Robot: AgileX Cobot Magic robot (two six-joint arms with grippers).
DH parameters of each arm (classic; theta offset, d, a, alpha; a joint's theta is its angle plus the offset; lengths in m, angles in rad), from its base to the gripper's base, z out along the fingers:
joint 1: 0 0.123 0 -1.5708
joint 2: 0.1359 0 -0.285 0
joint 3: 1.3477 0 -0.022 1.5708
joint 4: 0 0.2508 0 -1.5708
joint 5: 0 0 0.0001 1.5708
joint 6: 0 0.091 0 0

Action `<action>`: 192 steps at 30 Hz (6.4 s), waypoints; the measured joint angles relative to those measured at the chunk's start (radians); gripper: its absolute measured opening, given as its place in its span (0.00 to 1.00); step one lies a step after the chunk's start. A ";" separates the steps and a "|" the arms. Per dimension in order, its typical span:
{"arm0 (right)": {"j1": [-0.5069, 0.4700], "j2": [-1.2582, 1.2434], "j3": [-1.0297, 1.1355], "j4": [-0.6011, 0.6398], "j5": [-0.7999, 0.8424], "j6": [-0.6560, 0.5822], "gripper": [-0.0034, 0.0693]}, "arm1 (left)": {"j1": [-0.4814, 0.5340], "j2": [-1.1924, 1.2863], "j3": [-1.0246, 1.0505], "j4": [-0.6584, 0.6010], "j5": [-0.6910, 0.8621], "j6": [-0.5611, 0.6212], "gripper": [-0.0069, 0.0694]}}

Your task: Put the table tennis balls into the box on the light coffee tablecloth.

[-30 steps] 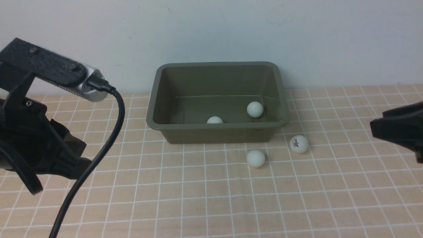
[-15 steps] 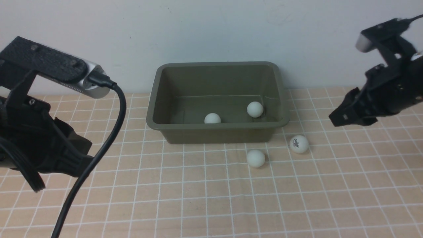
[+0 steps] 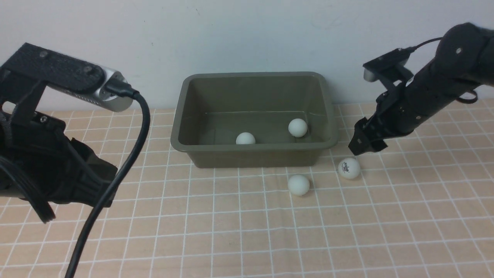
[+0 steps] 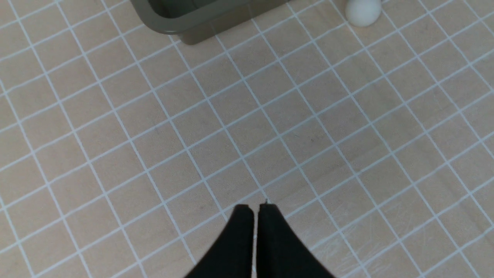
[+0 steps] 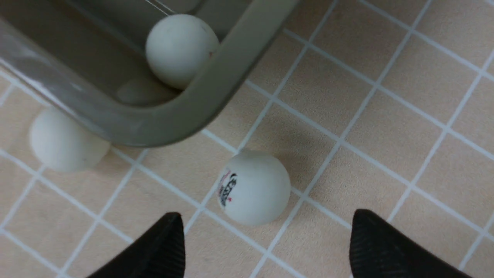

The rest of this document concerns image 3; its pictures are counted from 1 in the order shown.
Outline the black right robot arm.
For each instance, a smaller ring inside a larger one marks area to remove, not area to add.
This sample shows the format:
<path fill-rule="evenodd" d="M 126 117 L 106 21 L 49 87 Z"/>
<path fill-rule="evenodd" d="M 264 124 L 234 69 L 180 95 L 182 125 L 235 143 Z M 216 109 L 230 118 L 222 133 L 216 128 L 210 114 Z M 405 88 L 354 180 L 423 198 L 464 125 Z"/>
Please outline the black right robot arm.
<path fill-rule="evenodd" d="M 379 153 L 386 139 L 405 137 L 450 103 L 473 104 L 476 88 L 493 86 L 493 30 L 472 23 L 454 26 L 438 37 L 434 58 L 413 74 L 405 64 L 419 46 L 394 49 L 363 65 L 366 81 L 386 88 L 376 112 L 355 123 L 349 149 L 355 156 Z"/>

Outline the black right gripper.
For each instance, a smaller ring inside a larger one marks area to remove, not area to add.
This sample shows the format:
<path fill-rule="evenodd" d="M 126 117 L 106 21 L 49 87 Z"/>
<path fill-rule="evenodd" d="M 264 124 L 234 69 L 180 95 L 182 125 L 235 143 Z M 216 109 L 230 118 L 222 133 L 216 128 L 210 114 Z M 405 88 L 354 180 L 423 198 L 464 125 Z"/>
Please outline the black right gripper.
<path fill-rule="evenodd" d="M 390 85 L 378 97 L 376 112 L 354 125 L 348 148 L 354 156 L 379 153 L 388 148 L 384 139 L 404 137 L 464 93 L 464 82 L 431 71 L 426 65 L 413 75 L 403 62 L 383 72 Z"/>

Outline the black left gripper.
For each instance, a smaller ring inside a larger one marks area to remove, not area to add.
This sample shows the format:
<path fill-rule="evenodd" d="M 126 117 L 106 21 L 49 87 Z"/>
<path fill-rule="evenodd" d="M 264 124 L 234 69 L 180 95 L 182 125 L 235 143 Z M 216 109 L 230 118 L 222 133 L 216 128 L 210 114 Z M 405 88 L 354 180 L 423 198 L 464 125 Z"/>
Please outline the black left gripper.
<path fill-rule="evenodd" d="M 47 201 L 94 206 L 118 168 L 69 139 L 60 119 L 35 112 L 28 125 L 18 125 L 10 118 L 1 112 L 1 156 L 22 169 Z"/>

